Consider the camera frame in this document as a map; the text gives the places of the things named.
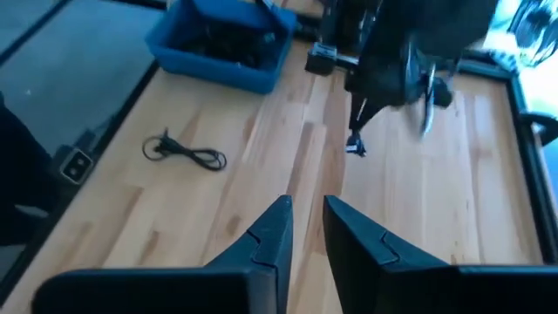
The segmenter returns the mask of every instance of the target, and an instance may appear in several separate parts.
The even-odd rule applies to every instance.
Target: black table edge
[[[0,54],[0,66],[12,56],[39,29],[56,16],[61,9],[72,0],[61,0],[27,30],[14,44]],[[164,10],[165,4],[154,0],[113,0],[122,3],[137,4],[147,8]],[[152,62],[139,83],[133,89],[122,109],[115,116],[108,131],[105,133],[95,151],[102,154],[110,141],[121,127],[128,113],[143,93],[154,74],[159,69],[156,62]],[[534,225],[540,245],[542,260],[545,264],[558,263],[558,225],[555,219],[552,195],[546,181],[545,169],[542,166],[539,149],[533,128],[521,118],[527,112],[527,104],[519,79],[510,72],[497,66],[484,52],[466,51],[459,72],[467,75],[492,79],[504,83],[507,88],[508,102],[514,124],[514,132],[521,157],[521,165],[527,183],[529,201],[534,218]],[[10,296],[13,288],[27,270],[35,255],[43,246],[48,236],[69,207],[70,202],[61,204],[60,208],[51,214],[48,222],[37,232],[35,239],[27,246],[24,253],[17,259],[14,266],[0,283],[0,304]]]

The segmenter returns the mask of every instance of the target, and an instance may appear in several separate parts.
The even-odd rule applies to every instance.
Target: blue plastic container
[[[262,62],[258,69],[172,48],[199,36],[205,31],[207,23],[215,20],[261,31],[276,31],[279,24],[274,23],[272,16],[266,14],[262,7],[253,3],[240,0],[176,1],[149,33],[146,42],[159,65],[168,72],[207,79],[251,92],[268,93],[273,91],[279,78],[296,24],[293,12],[276,9],[275,14],[281,19],[281,24],[283,27],[288,25],[289,29],[283,36],[277,37],[268,62]]]

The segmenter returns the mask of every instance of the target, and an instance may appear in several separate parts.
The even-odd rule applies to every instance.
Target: gray floor
[[[53,3],[53,0],[0,1],[0,51],[35,23]]]
[[[0,0],[0,51],[53,0]],[[144,37],[161,13],[73,0],[0,66],[6,105],[53,154],[123,105],[153,61]],[[0,280],[23,247],[0,248]]]

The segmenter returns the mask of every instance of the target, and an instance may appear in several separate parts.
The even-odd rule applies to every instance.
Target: wooden tabletop
[[[412,111],[382,111],[362,159],[344,153],[344,75],[305,72],[308,49],[293,44],[267,97],[159,70],[0,313],[29,312],[39,284],[66,270],[203,265],[282,194],[294,198],[290,313],[340,313],[323,195],[449,263],[541,263],[504,85],[457,77],[422,141]],[[142,141],[165,127],[224,152],[228,168],[146,160]]]

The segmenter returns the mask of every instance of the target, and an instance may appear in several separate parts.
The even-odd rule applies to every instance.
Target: black cable
[[[151,143],[154,140],[159,141],[159,145],[157,145],[153,149],[153,151],[158,155],[150,156],[149,154],[147,154],[146,147],[147,144]],[[168,136],[168,130],[165,130],[162,135],[151,136],[144,140],[141,150],[143,152],[143,155],[151,161],[160,161],[164,160],[166,157],[172,154],[181,154],[190,158],[195,163],[197,163],[201,167],[206,168],[207,170],[221,171],[227,166],[227,157],[225,156],[225,154],[211,148],[185,148],[179,142],[171,139]]]

